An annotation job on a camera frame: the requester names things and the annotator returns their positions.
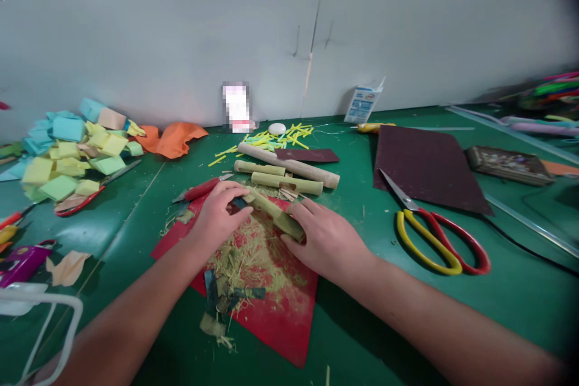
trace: black cable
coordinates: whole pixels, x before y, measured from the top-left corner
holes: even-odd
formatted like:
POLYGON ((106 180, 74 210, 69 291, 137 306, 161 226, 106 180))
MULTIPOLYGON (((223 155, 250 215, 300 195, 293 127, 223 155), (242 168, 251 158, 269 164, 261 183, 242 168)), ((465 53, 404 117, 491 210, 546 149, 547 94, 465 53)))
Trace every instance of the black cable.
POLYGON ((526 246, 523 246, 521 243, 519 243, 518 241, 515 241, 513 237, 511 237, 509 234, 507 234, 506 232, 504 232, 500 227, 498 227, 495 222, 493 222, 490 218, 486 217, 486 216, 482 216, 482 219, 488 223, 489 225, 491 225, 495 231, 497 231, 499 234, 501 234, 504 238, 506 238, 507 240, 509 240, 511 243, 513 243, 515 246, 521 248, 522 250, 524 250, 527 253, 530 253, 533 256, 536 256, 539 259, 542 259, 545 262, 548 262, 549 264, 551 264, 553 267, 557 267, 559 270, 563 270, 566 273, 572 274, 575 277, 579 277, 579 272, 569 268, 569 267, 565 267, 562 264, 559 264, 556 261, 553 261, 552 259, 547 258, 546 256, 543 256, 537 252, 532 251, 531 249, 529 249, 526 246))

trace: purple container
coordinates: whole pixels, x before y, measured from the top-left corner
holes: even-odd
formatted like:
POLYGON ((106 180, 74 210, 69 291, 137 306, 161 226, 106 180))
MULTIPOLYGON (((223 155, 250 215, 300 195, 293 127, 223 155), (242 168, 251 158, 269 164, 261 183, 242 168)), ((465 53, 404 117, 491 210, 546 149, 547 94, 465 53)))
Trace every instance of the purple container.
POLYGON ((0 262, 0 288, 13 282, 26 282, 46 261, 54 241, 44 241, 39 245, 23 246, 14 249, 0 262))

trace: red-handled scissors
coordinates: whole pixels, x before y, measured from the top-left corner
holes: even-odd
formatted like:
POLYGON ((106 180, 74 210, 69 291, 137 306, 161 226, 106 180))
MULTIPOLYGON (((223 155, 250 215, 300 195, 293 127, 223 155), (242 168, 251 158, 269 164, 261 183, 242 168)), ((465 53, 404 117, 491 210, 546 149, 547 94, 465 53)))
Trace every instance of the red-handled scissors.
POLYGON ((73 208, 69 208, 69 209, 65 209, 65 210, 61 210, 61 211, 55 211, 54 213, 59 216, 59 217, 67 217, 70 216, 76 212, 79 212, 80 210, 82 210, 82 208, 86 207, 89 203, 92 202, 92 200, 97 197, 97 195, 104 190, 104 188, 106 187, 106 185, 108 183, 110 183, 111 181, 116 180, 119 176, 124 175, 125 173, 127 173, 129 170, 131 170, 132 168, 134 168, 137 164, 139 164, 141 162, 141 160, 137 160, 131 164, 129 164, 128 166, 125 166, 123 169, 115 172, 114 174, 112 174, 107 180, 105 180, 102 184, 101 187, 99 188, 99 190, 96 193, 93 193, 90 196, 87 196, 86 199, 80 203, 79 205, 76 205, 73 208))
POLYGON ((384 176, 384 179, 390 185, 390 188, 394 191, 400 202, 406 207, 404 212, 399 211, 396 216, 396 225, 400 237, 404 244, 408 246, 416 256, 418 256, 424 263, 429 265, 431 268, 449 275, 460 274, 463 271, 470 274, 487 274, 490 269, 490 259, 481 244, 468 232, 466 232, 462 227, 456 223, 448 220, 446 217, 441 216, 438 213, 430 213, 422 207, 418 207, 409 196, 401 190, 398 185, 392 181, 392 179, 384 173, 382 169, 379 169, 384 176), (434 234, 432 234, 428 229, 424 228, 414 217, 413 211, 418 212, 424 219, 428 222, 429 226, 432 228, 434 234), (407 219, 418 232, 420 232, 428 241, 430 241, 433 246, 442 254, 442 256, 449 262, 450 267, 444 267, 437 264, 436 262, 427 258, 418 248, 412 243, 408 234, 406 233, 406 228, 404 226, 404 219, 407 219), (471 267, 466 264, 463 258, 458 254, 456 249, 452 246, 448 237, 444 233, 442 226, 440 224, 452 229, 462 238, 465 243, 474 251, 475 256, 478 259, 479 266, 471 267))

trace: red cutting mat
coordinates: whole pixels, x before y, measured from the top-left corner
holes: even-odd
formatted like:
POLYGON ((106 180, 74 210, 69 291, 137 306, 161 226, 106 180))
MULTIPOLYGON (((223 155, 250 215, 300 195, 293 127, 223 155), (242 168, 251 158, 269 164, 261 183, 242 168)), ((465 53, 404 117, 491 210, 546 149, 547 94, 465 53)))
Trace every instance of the red cutting mat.
MULTIPOLYGON (((187 224, 176 221, 151 252, 153 258, 159 259, 177 241, 189 233, 199 216, 199 211, 206 198, 207 195, 194 200, 189 205, 189 210, 195 213, 195 217, 187 224)), ((283 210, 286 210, 290 205, 282 200, 271 197, 269 199, 283 210)), ((264 247, 262 245, 258 246, 259 251, 259 248, 271 250, 272 243, 274 243, 276 260, 272 273, 280 273, 288 284, 277 291, 267 290, 265 300, 252 299, 251 302, 254 306, 242 309, 239 314, 233 315, 233 319, 237 320, 239 324, 253 333, 260 341, 277 351, 296 367, 304 368, 308 356, 309 334, 314 315, 318 275, 290 253, 283 241, 279 239, 282 232, 277 228, 273 228, 269 216, 257 211, 254 211, 253 215, 256 215, 258 219, 252 220, 248 218, 243 223, 242 228, 245 226, 245 231, 243 231, 245 235, 239 231, 235 232, 235 244, 242 246, 249 242, 266 242, 267 244, 264 244, 264 247), (267 228, 265 231, 267 237, 264 237, 264 227, 267 228)), ((203 268, 191 282, 191 286, 203 296, 206 296, 203 273, 207 268, 213 268, 213 266, 209 265, 203 268)))

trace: yellow scissor handle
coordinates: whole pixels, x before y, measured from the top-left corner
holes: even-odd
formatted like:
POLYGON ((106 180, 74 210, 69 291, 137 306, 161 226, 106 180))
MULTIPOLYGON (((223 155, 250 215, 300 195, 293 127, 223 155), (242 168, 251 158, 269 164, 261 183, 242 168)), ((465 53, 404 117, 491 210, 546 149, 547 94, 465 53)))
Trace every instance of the yellow scissor handle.
POLYGON ((402 241, 404 244, 408 246, 412 252, 416 254, 426 265, 429 265, 431 268, 439 271, 440 273, 448 274, 450 276, 455 276, 457 274, 461 274, 463 272, 463 268, 460 265, 457 257, 454 256, 446 247, 442 245, 438 239, 430 233, 428 229, 422 226, 415 218, 412 211, 405 209, 404 212, 399 211, 396 215, 396 225, 398 227, 398 232, 400 233, 400 237, 402 237, 402 241), (418 248, 410 241, 410 237, 406 233, 406 228, 404 227, 404 216, 408 219, 410 224, 416 228, 418 232, 420 232, 424 237, 427 238, 434 247, 442 253, 442 256, 450 263, 451 267, 443 267, 442 265, 437 264, 434 261, 428 259, 418 248))

